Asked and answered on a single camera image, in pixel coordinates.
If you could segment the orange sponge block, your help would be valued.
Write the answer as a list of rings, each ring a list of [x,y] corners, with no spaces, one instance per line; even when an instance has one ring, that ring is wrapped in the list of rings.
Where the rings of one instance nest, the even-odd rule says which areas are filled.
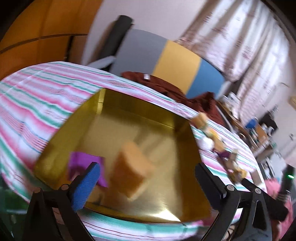
[[[125,143],[116,156],[109,174],[110,190],[130,200],[137,199],[147,187],[155,165],[134,142]]]
[[[199,113],[191,119],[191,122],[196,128],[203,130],[208,126],[208,116],[205,113]]]

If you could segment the black rolled mat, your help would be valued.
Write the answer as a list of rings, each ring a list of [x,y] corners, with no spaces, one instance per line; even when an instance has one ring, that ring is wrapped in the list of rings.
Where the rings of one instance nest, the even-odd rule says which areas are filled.
[[[117,18],[101,48],[99,59],[116,54],[122,40],[132,25],[133,19],[129,16],[120,15]]]

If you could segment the pink fluffy cloth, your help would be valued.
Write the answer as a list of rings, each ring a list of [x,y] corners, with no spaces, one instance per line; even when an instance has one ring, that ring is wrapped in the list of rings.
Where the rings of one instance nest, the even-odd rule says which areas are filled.
[[[265,180],[265,185],[267,188],[267,194],[274,198],[277,201],[282,202],[283,196],[280,195],[280,198],[278,198],[278,193],[280,192],[281,185],[278,183],[278,181],[274,178]],[[292,200],[290,198],[290,195],[286,195],[285,199],[285,207],[288,209],[287,217],[284,221],[277,221],[272,220],[272,230],[273,230],[273,240],[280,240],[285,233],[290,228],[290,225],[292,224],[294,218],[293,218],[293,208],[292,208]]]

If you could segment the wooden wardrobe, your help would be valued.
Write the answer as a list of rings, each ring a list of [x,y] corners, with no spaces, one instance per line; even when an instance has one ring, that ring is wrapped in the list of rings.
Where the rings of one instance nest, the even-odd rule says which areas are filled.
[[[52,61],[80,63],[102,1],[1,1],[1,78]]]

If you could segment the blue round container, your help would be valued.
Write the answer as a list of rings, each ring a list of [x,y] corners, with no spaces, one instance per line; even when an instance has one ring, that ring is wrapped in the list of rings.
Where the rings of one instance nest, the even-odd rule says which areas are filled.
[[[245,126],[247,130],[251,130],[255,128],[258,124],[258,119],[257,118],[252,118]]]

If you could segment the grey yellow blue headboard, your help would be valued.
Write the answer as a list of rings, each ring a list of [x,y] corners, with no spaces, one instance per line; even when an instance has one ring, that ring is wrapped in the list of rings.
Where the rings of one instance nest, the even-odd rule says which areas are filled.
[[[159,35],[131,29],[116,53],[110,72],[153,75],[179,88],[187,98],[204,92],[217,95],[225,79],[209,62]]]

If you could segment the beige floral curtain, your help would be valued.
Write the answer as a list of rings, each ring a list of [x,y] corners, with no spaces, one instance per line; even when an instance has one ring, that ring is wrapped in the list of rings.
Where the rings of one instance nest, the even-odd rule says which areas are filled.
[[[259,115],[290,48],[280,23],[262,1],[207,1],[176,42],[210,62],[226,80],[240,82],[236,111],[244,124]]]

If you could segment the cluttered wooden side table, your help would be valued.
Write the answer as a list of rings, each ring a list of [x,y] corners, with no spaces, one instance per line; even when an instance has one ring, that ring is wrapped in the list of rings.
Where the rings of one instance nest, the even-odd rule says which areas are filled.
[[[230,130],[248,145],[258,163],[263,164],[270,158],[274,153],[274,143],[272,135],[267,129],[258,123],[255,128],[247,130],[241,121],[233,115],[231,100],[224,95],[217,100],[217,108]]]

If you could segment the maroon cloth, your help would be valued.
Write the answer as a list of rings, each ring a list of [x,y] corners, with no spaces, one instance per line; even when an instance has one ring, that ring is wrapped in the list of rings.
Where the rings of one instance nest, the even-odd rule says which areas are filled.
[[[126,71],[121,73],[121,77],[149,87],[195,111],[205,113],[212,121],[222,126],[226,126],[224,119],[216,107],[214,93],[212,92],[204,92],[194,98],[187,98],[175,85],[153,75]]]

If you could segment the gold metal tray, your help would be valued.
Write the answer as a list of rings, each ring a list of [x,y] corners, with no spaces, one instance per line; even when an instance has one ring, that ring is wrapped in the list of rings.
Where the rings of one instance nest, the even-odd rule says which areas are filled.
[[[195,178],[201,162],[190,123],[148,101],[102,89],[51,138],[34,167],[51,188],[70,182],[75,154],[101,157],[106,187],[86,207],[123,220],[154,223],[208,218],[210,204]]]

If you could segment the striped pink green bedsheet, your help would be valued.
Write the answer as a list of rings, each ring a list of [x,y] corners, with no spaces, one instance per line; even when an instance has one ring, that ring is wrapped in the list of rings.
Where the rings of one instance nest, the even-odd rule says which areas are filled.
[[[1,80],[1,175],[24,201],[30,202],[34,188],[46,189],[32,173],[46,144],[69,116],[101,88],[139,97],[187,119],[198,114],[153,89],[103,70],[63,61],[23,68]],[[239,150],[239,166],[249,172],[257,170],[263,181],[248,146],[222,125],[209,122],[228,150]],[[108,240],[181,240],[206,232],[214,220],[153,225],[86,209],[78,215],[95,239]]]

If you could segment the purple packet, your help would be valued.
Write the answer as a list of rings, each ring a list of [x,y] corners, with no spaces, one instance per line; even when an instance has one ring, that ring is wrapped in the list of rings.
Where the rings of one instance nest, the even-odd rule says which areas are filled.
[[[70,180],[74,179],[74,176],[82,174],[88,166],[92,163],[98,163],[100,166],[100,177],[97,184],[101,187],[108,187],[107,180],[105,178],[105,158],[101,156],[94,156],[84,152],[72,152],[70,154],[68,162],[68,177]]]

